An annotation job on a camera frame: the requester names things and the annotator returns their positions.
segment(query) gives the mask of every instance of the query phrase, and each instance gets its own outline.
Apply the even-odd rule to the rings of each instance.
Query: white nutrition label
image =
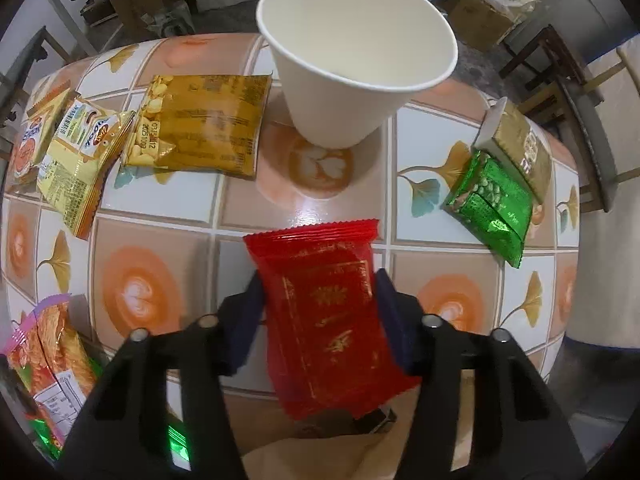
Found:
[[[66,437],[86,398],[71,370],[56,374],[56,379],[33,398],[45,407],[58,431]]]

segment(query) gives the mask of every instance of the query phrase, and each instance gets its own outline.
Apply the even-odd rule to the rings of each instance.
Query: yellow snack packet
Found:
[[[69,99],[77,96],[67,84],[54,88],[40,101],[27,110],[27,126],[15,147],[16,154],[13,166],[14,184],[33,182],[38,176],[38,164],[41,163],[51,137],[60,122]]]
[[[253,176],[271,76],[154,77],[124,164]]]
[[[78,238],[89,237],[107,170],[120,154],[134,115],[76,98],[40,163],[38,188]]]

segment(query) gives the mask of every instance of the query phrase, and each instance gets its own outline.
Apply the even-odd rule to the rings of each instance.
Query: white paper cup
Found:
[[[458,61],[449,23],[427,0],[260,0],[296,128],[324,148],[348,148]]]

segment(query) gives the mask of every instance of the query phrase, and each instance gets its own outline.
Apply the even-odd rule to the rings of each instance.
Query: screw head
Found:
[[[511,334],[508,330],[503,328],[496,328],[493,332],[491,332],[491,336],[500,343],[506,343],[511,339]]]
[[[442,318],[435,314],[425,314],[422,316],[422,325],[427,328],[437,328],[442,326]]]
[[[213,328],[218,325],[218,316],[215,314],[205,314],[198,320],[202,328]]]
[[[140,341],[144,341],[149,336],[149,330],[146,328],[137,328],[132,330],[129,334],[129,339],[139,343]]]

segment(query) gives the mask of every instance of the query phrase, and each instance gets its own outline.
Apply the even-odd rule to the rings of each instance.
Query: cup rim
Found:
[[[267,39],[267,42],[269,43],[269,46],[272,46],[280,54],[282,54],[284,57],[287,57],[289,60],[291,60],[291,61],[293,61],[295,63],[298,63],[299,65],[302,65],[303,67],[305,67],[307,70],[310,70],[311,72],[314,72],[314,73],[316,73],[318,75],[324,76],[327,79],[331,79],[333,81],[344,83],[344,84],[346,84],[348,86],[351,86],[351,87],[354,87],[354,88],[361,88],[361,89],[372,90],[372,91],[381,91],[381,92],[398,92],[398,93],[401,93],[401,92],[415,92],[415,91],[425,90],[427,88],[432,88],[432,87],[436,86],[437,84],[443,82],[445,79],[447,79],[453,73],[453,71],[454,71],[454,69],[455,69],[455,67],[456,67],[456,65],[458,63],[458,42],[456,41],[456,36],[453,33],[453,30],[452,30],[451,26],[449,25],[449,22],[447,22],[447,20],[440,13],[440,11],[429,0],[424,0],[424,1],[425,1],[425,3],[428,4],[428,6],[431,7],[431,9],[434,12],[436,12],[436,14],[438,15],[438,18],[445,25],[445,29],[449,33],[449,39],[451,40],[451,43],[453,44],[454,55],[453,55],[453,58],[451,60],[451,63],[449,63],[449,66],[447,67],[447,69],[441,75],[439,75],[438,77],[436,77],[434,79],[430,79],[428,81],[425,81],[424,83],[410,85],[410,86],[385,86],[385,85],[377,85],[377,84],[360,82],[360,81],[356,81],[356,80],[353,80],[353,79],[348,79],[346,77],[333,74],[333,73],[331,73],[331,72],[329,72],[327,70],[324,70],[322,68],[314,66],[311,63],[308,63],[308,62],[304,61],[300,57],[298,57],[295,54],[293,54],[291,51],[289,51],[286,48],[284,48],[282,46],[282,44],[279,43],[269,33],[269,31],[267,30],[267,27],[264,25],[264,22],[262,20],[262,13],[263,13],[265,0],[259,0],[258,1],[258,6],[257,6],[256,11],[255,11],[255,16],[256,16],[256,21],[257,21],[257,24],[258,24],[258,29],[260,30],[260,33]]]

